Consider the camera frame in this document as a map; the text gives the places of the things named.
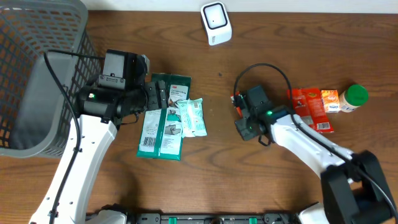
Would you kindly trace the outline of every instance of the orange box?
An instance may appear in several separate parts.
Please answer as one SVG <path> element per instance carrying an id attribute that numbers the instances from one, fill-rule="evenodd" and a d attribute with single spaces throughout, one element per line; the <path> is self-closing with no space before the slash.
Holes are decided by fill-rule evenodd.
<path id="1" fill-rule="evenodd" d="M 332 133 L 334 131 L 323 108 L 319 89 L 293 89 L 293 107 L 303 122 L 316 132 Z"/>
<path id="2" fill-rule="evenodd" d="M 337 90 L 322 90 L 321 96 L 326 113 L 337 113 L 340 111 Z"/>

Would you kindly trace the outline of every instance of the gray basket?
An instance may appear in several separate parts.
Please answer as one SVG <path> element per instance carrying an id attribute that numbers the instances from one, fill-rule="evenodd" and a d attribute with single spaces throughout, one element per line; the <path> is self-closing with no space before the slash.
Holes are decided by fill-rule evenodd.
<path id="1" fill-rule="evenodd" d="M 72 118 L 45 66 L 43 52 L 95 55 L 79 0 L 0 0 L 0 155 L 61 157 Z M 72 99 L 98 60 L 49 53 Z"/>

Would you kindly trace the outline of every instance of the green packet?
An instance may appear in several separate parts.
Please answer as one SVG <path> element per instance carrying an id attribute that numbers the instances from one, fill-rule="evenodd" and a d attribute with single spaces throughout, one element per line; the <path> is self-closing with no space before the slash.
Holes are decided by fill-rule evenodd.
<path id="1" fill-rule="evenodd" d="M 189 99 L 191 78 L 182 75 L 153 73 L 152 82 L 163 80 L 168 108 L 146 111 L 137 157 L 181 159 L 182 123 L 176 102 Z"/>

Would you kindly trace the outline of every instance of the white packet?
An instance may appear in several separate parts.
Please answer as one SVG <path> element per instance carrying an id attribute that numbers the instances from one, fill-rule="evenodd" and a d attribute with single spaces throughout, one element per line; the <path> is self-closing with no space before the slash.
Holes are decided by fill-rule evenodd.
<path id="1" fill-rule="evenodd" d="M 182 137 L 206 136 L 202 99 L 177 102 L 182 122 Z"/>

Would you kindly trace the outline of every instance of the white wall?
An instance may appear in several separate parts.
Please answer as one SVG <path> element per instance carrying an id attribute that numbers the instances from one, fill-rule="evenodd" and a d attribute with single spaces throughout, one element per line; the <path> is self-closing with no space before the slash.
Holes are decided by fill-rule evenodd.
<path id="1" fill-rule="evenodd" d="M 82 0 L 89 10 L 199 11 L 212 0 Z M 229 12 L 398 13 L 398 0 L 221 0 Z"/>

